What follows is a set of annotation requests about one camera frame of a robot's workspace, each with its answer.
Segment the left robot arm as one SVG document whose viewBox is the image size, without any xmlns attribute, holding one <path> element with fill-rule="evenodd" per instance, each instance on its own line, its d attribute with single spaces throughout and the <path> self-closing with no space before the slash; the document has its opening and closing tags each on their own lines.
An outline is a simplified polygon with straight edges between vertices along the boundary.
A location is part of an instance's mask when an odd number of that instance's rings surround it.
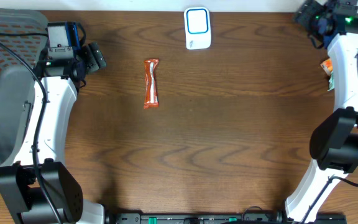
<svg viewBox="0 0 358 224">
<path fill-rule="evenodd" d="M 14 223 L 113 223 L 105 206 L 85 200 L 64 165 L 71 109 L 86 75 L 106 67 L 97 43 L 77 22 L 47 26 L 46 57 L 29 72 L 35 82 L 26 133 L 10 166 L 0 167 L 0 194 Z"/>
</svg>

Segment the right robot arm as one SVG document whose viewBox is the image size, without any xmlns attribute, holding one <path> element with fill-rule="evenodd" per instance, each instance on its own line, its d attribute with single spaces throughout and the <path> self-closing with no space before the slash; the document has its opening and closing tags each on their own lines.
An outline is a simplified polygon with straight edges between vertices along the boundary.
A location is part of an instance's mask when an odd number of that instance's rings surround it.
<svg viewBox="0 0 358 224">
<path fill-rule="evenodd" d="M 358 5 L 357 1 L 306 0 L 293 20 L 312 42 L 321 42 L 333 66 L 334 110 L 312 133 L 311 161 L 296 190 L 287 197 L 279 223 L 344 223 L 318 215 L 338 183 L 358 168 Z"/>
</svg>

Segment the red white snack bar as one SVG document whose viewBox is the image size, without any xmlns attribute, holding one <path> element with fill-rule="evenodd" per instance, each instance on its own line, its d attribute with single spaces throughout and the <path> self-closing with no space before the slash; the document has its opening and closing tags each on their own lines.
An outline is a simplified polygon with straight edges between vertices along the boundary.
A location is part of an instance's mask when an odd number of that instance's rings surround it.
<svg viewBox="0 0 358 224">
<path fill-rule="evenodd" d="M 155 81 L 155 69 L 159 59 L 152 58 L 144 61 L 145 65 L 145 102 L 144 109 L 158 108 L 158 96 Z"/>
</svg>

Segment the teal snack wrapper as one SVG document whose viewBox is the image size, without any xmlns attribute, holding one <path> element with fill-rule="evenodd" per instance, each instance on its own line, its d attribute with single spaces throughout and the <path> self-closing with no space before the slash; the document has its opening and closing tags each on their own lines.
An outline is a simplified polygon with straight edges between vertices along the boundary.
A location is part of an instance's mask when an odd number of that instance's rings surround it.
<svg viewBox="0 0 358 224">
<path fill-rule="evenodd" d="M 328 91 L 333 90 L 334 87 L 335 87 L 335 85 L 334 85 L 334 72 L 331 72 L 331 74 L 329 75 L 328 83 L 329 83 Z"/>
</svg>

